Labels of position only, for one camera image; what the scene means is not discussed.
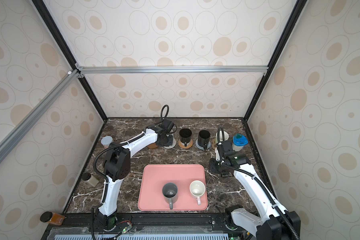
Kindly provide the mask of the rattan woven round coaster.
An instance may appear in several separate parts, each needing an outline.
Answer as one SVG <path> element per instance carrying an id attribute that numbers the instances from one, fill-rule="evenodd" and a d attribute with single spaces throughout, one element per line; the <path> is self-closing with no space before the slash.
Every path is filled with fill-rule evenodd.
<path id="1" fill-rule="evenodd" d="M 194 144 L 193 140 L 190 140 L 190 141 L 189 141 L 188 143 L 186 143 L 186 144 L 183 143 L 181 139 L 178 140 L 178 145 L 179 145 L 179 147 L 182 148 L 182 149 L 189 149 L 189 148 L 191 148 L 191 147 L 193 146 L 193 144 Z"/>

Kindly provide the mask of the black mug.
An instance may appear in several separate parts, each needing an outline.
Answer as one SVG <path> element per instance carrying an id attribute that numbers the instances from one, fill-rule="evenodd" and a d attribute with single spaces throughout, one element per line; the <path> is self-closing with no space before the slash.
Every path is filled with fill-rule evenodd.
<path id="1" fill-rule="evenodd" d="M 204 148 L 207 147 L 208 142 L 210 141 L 210 132 L 207 130 L 201 130 L 198 135 L 198 141 L 200 146 L 204 146 Z"/>
<path id="2" fill-rule="evenodd" d="M 180 136 L 180 139 L 182 140 L 182 142 L 186 144 L 190 140 L 192 140 L 192 131 L 187 128 L 182 128 L 179 131 L 179 136 Z"/>

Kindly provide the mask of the blue woven round coaster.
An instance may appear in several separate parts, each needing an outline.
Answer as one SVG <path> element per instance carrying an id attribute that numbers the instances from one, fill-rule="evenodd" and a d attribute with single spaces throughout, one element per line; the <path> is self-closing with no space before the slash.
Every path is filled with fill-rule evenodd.
<path id="1" fill-rule="evenodd" d="M 205 151 L 205 150 L 210 149 L 210 148 L 212 147 L 212 144 L 211 144 L 211 142 L 208 142 L 207 147 L 204 148 L 204 146 L 200 146 L 200 145 L 199 145 L 199 141 L 196 141 L 196 147 L 197 147 L 198 149 L 202 150 L 202 151 Z"/>

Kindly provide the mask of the white mug pink handle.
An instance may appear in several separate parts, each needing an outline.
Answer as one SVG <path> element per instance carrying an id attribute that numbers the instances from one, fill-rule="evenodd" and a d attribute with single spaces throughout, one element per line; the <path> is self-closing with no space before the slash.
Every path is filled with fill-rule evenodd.
<path id="1" fill-rule="evenodd" d="M 197 200 L 198 205 L 201 205 L 201 197 L 205 194 L 206 186 L 203 182 L 195 180 L 190 184 L 190 193 Z"/>

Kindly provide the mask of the grey mug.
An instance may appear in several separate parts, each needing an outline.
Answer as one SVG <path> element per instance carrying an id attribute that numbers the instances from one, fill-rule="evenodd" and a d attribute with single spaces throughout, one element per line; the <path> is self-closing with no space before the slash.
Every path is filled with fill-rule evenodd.
<path id="1" fill-rule="evenodd" d="M 165 201 L 169 204 L 170 210 L 174 209 L 174 203 L 178 200 L 178 187 L 174 183 L 166 183 L 162 188 Z"/>

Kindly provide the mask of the multicolour woven round coaster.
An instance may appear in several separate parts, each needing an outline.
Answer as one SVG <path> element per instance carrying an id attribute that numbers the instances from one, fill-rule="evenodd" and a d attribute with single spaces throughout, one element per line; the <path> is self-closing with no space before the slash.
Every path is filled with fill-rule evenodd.
<path id="1" fill-rule="evenodd" d="M 177 141 L 175 138 L 172 138 L 172 144 L 169 146 L 164 146 L 165 149 L 173 149 L 177 144 Z"/>

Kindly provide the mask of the dark brown round coaster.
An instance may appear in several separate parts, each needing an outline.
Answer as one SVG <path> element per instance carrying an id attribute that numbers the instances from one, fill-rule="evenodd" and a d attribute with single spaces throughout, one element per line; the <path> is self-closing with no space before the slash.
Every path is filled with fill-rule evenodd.
<path id="1" fill-rule="evenodd" d="M 148 145 L 147 147 L 149 149 L 156 149 L 158 146 L 155 143 L 153 143 L 153 144 Z"/>

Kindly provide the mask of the cork paw print coaster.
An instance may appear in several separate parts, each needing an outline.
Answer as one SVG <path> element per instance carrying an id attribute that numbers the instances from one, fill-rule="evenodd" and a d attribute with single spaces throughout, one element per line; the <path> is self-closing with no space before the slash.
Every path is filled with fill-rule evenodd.
<path id="1" fill-rule="evenodd" d="M 214 138 L 212 141 L 212 149 L 215 150 L 217 148 L 217 139 Z"/>

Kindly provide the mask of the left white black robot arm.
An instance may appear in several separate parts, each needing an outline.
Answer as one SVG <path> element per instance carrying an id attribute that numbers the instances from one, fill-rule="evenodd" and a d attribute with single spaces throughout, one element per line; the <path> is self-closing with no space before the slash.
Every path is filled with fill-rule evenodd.
<path id="1" fill-rule="evenodd" d="M 94 171 L 104 178 L 101 202 L 92 212 L 105 228 L 116 225 L 117 201 L 123 180 L 131 171 L 131 158 L 143 148 L 156 144 L 168 147 L 173 144 L 173 133 L 160 127 L 146 128 L 139 135 L 118 144 L 110 144 L 94 160 Z"/>

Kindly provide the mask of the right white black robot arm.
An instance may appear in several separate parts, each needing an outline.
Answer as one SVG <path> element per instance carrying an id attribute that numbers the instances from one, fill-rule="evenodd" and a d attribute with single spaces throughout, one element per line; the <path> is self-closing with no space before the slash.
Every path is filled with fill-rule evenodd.
<path id="1" fill-rule="evenodd" d="M 235 154 L 222 160 L 211 158 L 210 171 L 223 176 L 233 175 L 245 188 L 258 216 L 243 206 L 226 208 L 226 227 L 242 228 L 258 240 L 299 240 L 301 219 L 294 211 L 289 212 L 264 185 L 251 161 L 245 154 Z"/>

